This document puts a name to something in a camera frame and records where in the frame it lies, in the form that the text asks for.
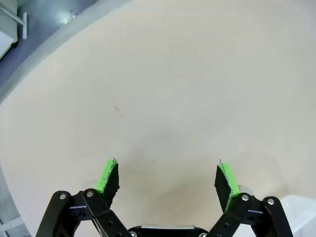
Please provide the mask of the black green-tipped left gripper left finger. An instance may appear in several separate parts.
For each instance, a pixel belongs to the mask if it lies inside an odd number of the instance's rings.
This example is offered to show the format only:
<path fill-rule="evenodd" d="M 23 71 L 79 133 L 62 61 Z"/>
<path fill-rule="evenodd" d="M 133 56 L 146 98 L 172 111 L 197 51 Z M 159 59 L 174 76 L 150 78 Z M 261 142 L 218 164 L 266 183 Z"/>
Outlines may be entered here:
<path fill-rule="evenodd" d="M 109 159 L 95 188 L 71 195 L 56 191 L 46 208 L 36 236 L 73 237 L 82 221 L 93 222 L 102 237 L 129 237 L 130 232 L 110 209 L 119 189 L 119 164 Z"/>

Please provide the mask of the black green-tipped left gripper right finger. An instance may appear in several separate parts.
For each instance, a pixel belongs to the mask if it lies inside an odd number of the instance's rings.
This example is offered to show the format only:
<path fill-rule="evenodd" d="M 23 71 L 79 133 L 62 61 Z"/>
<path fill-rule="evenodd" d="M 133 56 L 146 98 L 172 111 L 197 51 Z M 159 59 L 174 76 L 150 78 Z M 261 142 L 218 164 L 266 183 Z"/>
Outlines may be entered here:
<path fill-rule="evenodd" d="M 232 237 L 241 224 L 249 225 L 257 237 L 292 237 L 280 200 L 268 196 L 258 200 L 242 192 L 227 162 L 219 162 L 214 186 L 223 214 L 208 237 Z"/>

